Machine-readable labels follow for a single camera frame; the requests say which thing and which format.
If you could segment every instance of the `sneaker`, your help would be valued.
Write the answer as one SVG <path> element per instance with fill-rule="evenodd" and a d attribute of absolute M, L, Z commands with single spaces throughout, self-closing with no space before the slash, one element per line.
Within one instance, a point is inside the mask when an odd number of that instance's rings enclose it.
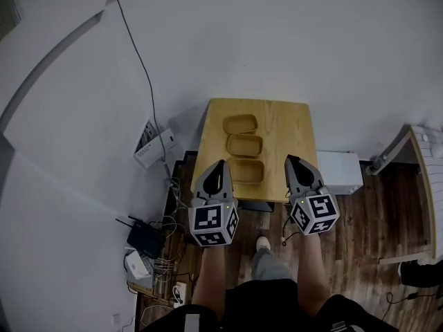
<path fill-rule="evenodd" d="M 271 249 L 271 244 L 266 236 L 260 236 L 255 242 L 255 251 L 258 251 L 260 248 Z"/>

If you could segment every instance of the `brown food container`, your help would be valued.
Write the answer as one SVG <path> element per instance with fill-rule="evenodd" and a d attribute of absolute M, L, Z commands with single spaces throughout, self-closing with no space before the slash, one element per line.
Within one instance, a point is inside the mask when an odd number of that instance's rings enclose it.
<path fill-rule="evenodd" d="M 264 164 L 252 158 L 232 158 L 228 161 L 233 183 L 259 185 L 264 178 Z"/>
<path fill-rule="evenodd" d="M 253 114 L 239 114 L 224 118 L 224 130 L 228 134 L 253 133 L 257 127 L 257 118 Z"/>
<path fill-rule="evenodd" d="M 263 139 L 252 134 L 231 134 L 226 149 L 234 156 L 259 156 L 263 149 Z"/>

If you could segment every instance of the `forearm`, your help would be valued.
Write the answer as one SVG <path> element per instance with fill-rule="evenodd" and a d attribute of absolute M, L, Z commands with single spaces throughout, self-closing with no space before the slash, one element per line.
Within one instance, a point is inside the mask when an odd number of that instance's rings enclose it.
<path fill-rule="evenodd" d="M 301 235 L 298 262 L 298 303 L 310 316 L 315 316 L 329 299 L 329 280 L 321 256 L 320 237 Z"/>
<path fill-rule="evenodd" d="M 219 320 L 224 314 L 226 295 L 224 246 L 206 248 L 201 260 L 200 276 L 192 304 L 210 308 Z"/>

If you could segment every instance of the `power strip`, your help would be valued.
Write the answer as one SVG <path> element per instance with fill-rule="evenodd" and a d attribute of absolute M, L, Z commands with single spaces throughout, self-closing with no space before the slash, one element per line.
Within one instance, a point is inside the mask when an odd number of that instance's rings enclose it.
<path fill-rule="evenodd" d="M 186 301 L 186 284 L 182 282 L 176 282 L 172 287 L 172 294 L 175 298 L 174 308 L 183 306 Z"/>

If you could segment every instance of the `black and white pattern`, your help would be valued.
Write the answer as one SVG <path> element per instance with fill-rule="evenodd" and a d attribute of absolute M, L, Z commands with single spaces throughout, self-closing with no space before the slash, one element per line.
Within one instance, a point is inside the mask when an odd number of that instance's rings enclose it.
<path fill-rule="evenodd" d="M 200 246 L 224 245 L 226 243 L 221 232 L 209 232 L 207 234 L 195 234 Z"/>
<path fill-rule="evenodd" d="M 220 228 L 222 226 L 222 207 L 198 207 L 195 210 L 195 230 Z"/>
<path fill-rule="evenodd" d="M 229 237 L 232 240 L 235 234 L 235 229 L 238 224 L 238 215 L 235 208 L 233 208 L 233 211 L 230 214 L 228 225 L 226 226 L 226 230 L 228 231 Z"/>
<path fill-rule="evenodd" d="M 306 213 L 303 211 L 303 209 L 299 206 L 298 203 L 296 203 L 295 208 L 292 212 L 292 219 L 294 219 L 298 226 L 300 226 L 300 229 L 304 231 L 307 226 L 309 225 L 309 217 L 306 215 Z"/>
<path fill-rule="evenodd" d="M 314 198 L 309 198 L 309 203 L 311 204 L 312 212 L 316 218 L 322 218 L 324 216 L 335 215 L 336 211 L 334 209 L 334 204 L 332 204 L 332 198 L 329 195 L 315 196 Z"/>
<path fill-rule="evenodd" d="M 314 223 L 314 226 L 312 226 L 312 229 L 311 229 L 311 231 L 309 231 L 309 233 L 313 234 L 315 232 L 328 231 L 334 222 L 335 222 L 335 219 L 325 220 L 325 221 L 321 221 L 319 223 Z"/>

